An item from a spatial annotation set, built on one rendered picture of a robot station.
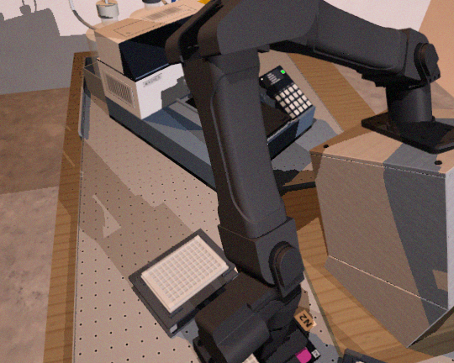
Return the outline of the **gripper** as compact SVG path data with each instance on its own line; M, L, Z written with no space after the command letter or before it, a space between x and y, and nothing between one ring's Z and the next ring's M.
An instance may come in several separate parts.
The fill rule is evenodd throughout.
M279 331L285 328L288 330L281 346L263 359L256 352L253 353L259 363L306 363L311 359L311 354L304 348L308 341L292 320L282 328L268 330Z

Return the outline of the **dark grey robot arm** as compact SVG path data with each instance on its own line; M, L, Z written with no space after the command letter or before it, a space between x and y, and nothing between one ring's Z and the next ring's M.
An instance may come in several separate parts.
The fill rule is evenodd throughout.
M263 359L288 330L268 328L289 324L302 296L304 263L272 169L258 52L353 68L386 87L388 111L361 120L363 128L440 154L454 150L454 126L432 115L429 84L441 72L428 43L412 28L383 27L325 0L210 0L167 39L168 64L182 64L203 128L224 255L240 273L195 316L199 363Z

